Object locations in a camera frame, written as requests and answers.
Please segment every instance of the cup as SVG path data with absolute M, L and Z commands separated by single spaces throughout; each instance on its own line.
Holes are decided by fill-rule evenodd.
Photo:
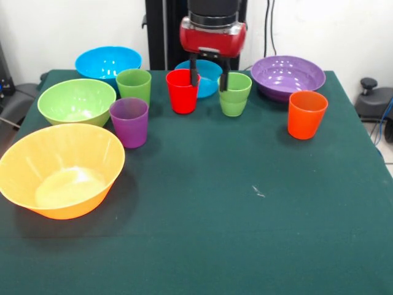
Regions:
M 241 73 L 228 73 L 228 90 L 219 91 L 221 110 L 226 116 L 238 117 L 243 113 L 251 85 L 252 81 L 249 76 Z
M 115 132 L 125 148 L 135 149 L 147 139 L 149 105 L 139 98 L 121 98 L 109 108 Z
M 116 77 L 120 96 L 136 97 L 150 105 L 152 75 L 144 69 L 127 69 Z
M 309 140 L 318 130 L 328 101 L 313 91 L 299 91 L 289 97 L 288 132 L 298 140 Z
M 201 76 L 198 75 L 198 86 Z M 175 69 L 166 75 L 172 109 L 178 114 L 190 114 L 197 105 L 198 86 L 191 85 L 189 69 Z

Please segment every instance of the white wall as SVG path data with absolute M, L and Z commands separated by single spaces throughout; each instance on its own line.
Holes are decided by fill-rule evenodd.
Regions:
M 73 69 L 79 54 L 122 45 L 149 68 L 144 0 L 0 0 L 0 41 L 14 82 L 38 82 L 50 69 Z
M 248 0 L 249 32 L 241 68 L 263 56 L 266 3 Z M 353 101 L 364 76 L 393 87 L 392 11 L 390 0 L 276 0 L 274 43 L 280 55 L 303 57 L 334 70 Z M 273 54 L 271 47 L 268 53 Z
M 0 40 L 16 83 L 37 82 L 53 68 L 72 69 L 83 51 L 132 47 L 149 68 L 144 0 L 0 0 Z M 245 68 L 263 56 L 266 0 L 248 0 Z M 296 55 L 336 71 L 350 99 L 364 76 L 393 86 L 393 1 L 276 0 L 279 54 Z

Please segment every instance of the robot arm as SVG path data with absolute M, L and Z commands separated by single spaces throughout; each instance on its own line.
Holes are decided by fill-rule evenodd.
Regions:
M 229 61 L 240 54 L 246 38 L 246 24 L 238 21 L 241 0 L 188 0 L 189 15 L 180 25 L 180 41 L 190 52 L 191 84 L 198 83 L 198 54 L 222 62 L 220 91 L 228 88 Z

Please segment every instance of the red cup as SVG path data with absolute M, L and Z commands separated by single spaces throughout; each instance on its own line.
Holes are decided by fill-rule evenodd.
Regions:
M 166 75 L 172 109 L 178 114 L 190 114 L 195 110 L 198 99 L 198 86 L 192 87 L 189 69 L 175 69 Z
M 318 130 L 327 106 L 326 97 L 313 91 L 299 91 L 289 97 L 288 132 L 298 140 L 309 140 Z

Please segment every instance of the stacked green cups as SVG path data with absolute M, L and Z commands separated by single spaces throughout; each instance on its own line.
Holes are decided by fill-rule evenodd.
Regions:
M 228 74 L 228 90 L 219 92 L 221 110 L 226 116 L 238 117 L 243 113 L 251 91 L 251 85 L 251 78 L 245 74 Z

